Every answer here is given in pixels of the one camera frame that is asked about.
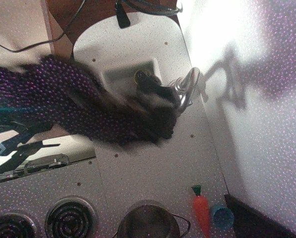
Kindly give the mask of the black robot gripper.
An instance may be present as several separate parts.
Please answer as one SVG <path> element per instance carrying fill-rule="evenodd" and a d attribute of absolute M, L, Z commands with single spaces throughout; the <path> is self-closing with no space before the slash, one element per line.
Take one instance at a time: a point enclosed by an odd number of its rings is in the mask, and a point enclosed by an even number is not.
<path fill-rule="evenodd" d="M 171 139 L 180 116 L 174 90 L 162 85 L 153 74 L 136 86 L 136 96 L 127 97 L 127 105 L 140 117 L 143 140 L 158 144 Z"/>

